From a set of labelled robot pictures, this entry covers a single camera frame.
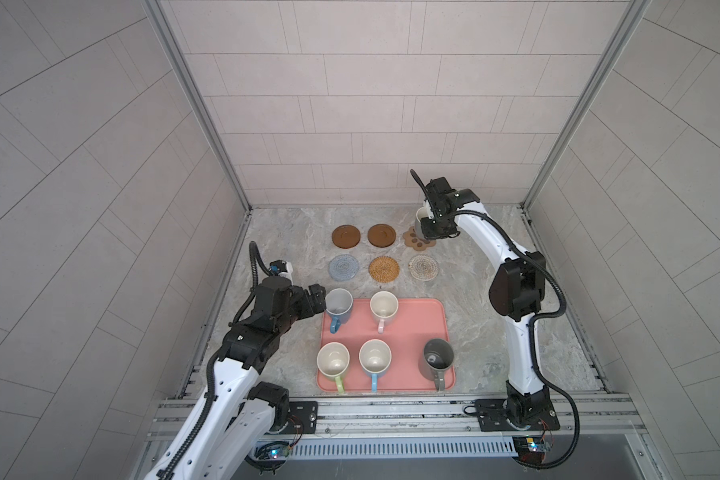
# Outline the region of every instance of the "pink tray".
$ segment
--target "pink tray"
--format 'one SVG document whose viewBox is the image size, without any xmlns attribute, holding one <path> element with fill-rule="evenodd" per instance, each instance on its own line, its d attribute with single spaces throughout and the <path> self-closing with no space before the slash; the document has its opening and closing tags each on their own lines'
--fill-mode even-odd
<svg viewBox="0 0 720 480">
<path fill-rule="evenodd" d="M 360 367 L 358 354 L 363 343 L 381 339 L 392 351 L 392 364 L 384 376 L 378 379 L 379 392 L 408 392 L 435 390 L 434 382 L 423 378 L 418 370 L 418 358 L 424 353 L 424 344 L 433 338 L 448 340 L 445 309 L 440 300 L 433 298 L 401 298 L 394 321 L 378 334 L 378 324 L 371 315 L 371 299 L 356 298 L 352 316 L 338 332 L 331 333 L 331 317 L 322 317 L 320 347 L 330 342 L 343 343 L 349 350 L 349 370 L 344 378 L 347 392 L 370 392 L 371 377 Z M 445 373 L 445 388 L 456 383 L 451 368 Z M 324 392 L 335 392 L 336 383 L 317 373 L 317 386 Z"/>
</svg>

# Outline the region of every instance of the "white mug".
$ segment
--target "white mug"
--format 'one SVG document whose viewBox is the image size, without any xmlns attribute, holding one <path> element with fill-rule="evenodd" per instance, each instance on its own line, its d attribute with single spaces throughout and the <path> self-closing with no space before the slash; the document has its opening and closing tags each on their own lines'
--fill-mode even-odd
<svg viewBox="0 0 720 480">
<path fill-rule="evenodd" d="M 344 344 L 330 342 L 325 344 L 317 354 L 317 370 L 326 378 L 336 382 L 336 389 L 344 393 L 342 379 L 349 368 L 349 350 Z"/>
<path fill-rule="evenodd" d="M 398 314 L 398 298 L 390 292 L 378 292 L 371 297 L 371 314 L 378 323 L 378 332 L 384 333 L 384 326 Z"/>
<path fill-rule="evenodd" d="M 360 366 L 365 375 L 371 377 L 371 391 L 376 391 L 376 381 L 392 363 L 392 350 L 389 345 L 379 339 L 369 340 L 360 347 Z"/>
</svg>

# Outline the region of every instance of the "gray mug handle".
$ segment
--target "gray mug handle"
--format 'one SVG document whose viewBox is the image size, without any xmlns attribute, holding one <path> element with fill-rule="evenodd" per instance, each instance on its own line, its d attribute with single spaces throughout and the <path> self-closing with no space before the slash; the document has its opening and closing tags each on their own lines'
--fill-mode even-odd
<svg viewBox="0 0 720 480">
<path fill-rule="evenodd" d="M 434 373 L 434 388 L 437 389 L 438 392 L 442 392 L 445 390 L 445 372 L 435 370 Z"/>
</svg>

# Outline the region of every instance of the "green mug handle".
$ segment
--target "green mug handle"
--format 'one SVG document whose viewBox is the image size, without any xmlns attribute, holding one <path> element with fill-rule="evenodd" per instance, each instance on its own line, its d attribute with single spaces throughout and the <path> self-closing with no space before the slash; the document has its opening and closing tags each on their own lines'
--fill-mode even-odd
<svg viewBox="0 0 720 480">
<path fill-rule="evenodd" d="M 344 383 L 342 382 L 342 378 L 340 376 L 336 376 L 334 380 L 336 380 L 336 388 L 338 389 L 338 392 L 344 393 Z"/>
</svg>

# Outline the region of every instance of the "coaster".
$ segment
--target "coaster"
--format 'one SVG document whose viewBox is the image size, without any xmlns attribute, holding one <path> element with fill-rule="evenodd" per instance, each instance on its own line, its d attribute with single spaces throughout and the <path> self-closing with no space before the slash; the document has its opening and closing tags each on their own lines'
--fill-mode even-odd
<svg viewBox="0 0 720 480">
<path fill-rule="evenodd" d="M 368 266 L 368 272 L 377 282 L 392 282 L 400 274 L 400 265 L 394 258 L 389 256 L 379 256 L 373 259 L 371 265 Z"/>
<path fill-rule="evenodd" d="M 360 230 L 354 225 L 337 226 L 331 238 L 338 248 L 352 248 L 360 243 Z"/>
<path fill-rule="evenodd" d="M 346 282 L 353 278 L 358 270 L 360 264 L 352 255 L 339 255 L 328 264 L 328 274 L 337 282 Z"/>
<path fill-rule="evenodd" d="M 411 276 L 416 280 L 427 282 L 432 280 L 440 272 L 438 263 L 434 261 L 430 255 L 416 255 L 411 258 L 411 262 L 408 264 L 408 268 L 411 271 Z"/>
<path fill-rule="evenodd" d="M 368 230 L 368 241 L 374 246 L 390 246 L 397 239 L 394 228 L 386 224 L 374 225 Z"/>
<path fill-rule="evenodd" d="M 407 232 L 403 234 L 403 241 L 405 242 L 406 246 L 410 246 L 417 252 L 423 252 L 430 246 L 434 246 L 438 241 L 437 240 L 426 240 L 423 238 L 418 238 L 416 236 L 416 230 L 415 228 L 411 227 L 408 229 Z"/>
</svg>

